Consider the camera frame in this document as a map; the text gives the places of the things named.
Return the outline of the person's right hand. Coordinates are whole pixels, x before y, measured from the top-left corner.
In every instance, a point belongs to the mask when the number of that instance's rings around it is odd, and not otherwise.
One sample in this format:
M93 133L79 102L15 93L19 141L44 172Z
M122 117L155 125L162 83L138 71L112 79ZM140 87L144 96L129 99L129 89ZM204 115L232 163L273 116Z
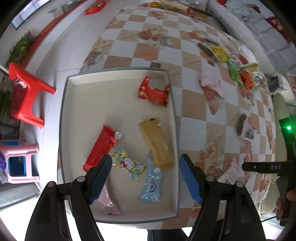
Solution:
M296 193L295 189L292 191L289 191L286 195L287 200L289 201L296 201ZM287 206L287 201L282 202L280 198L276 201L276 220L280 220L283 216L284 209Z

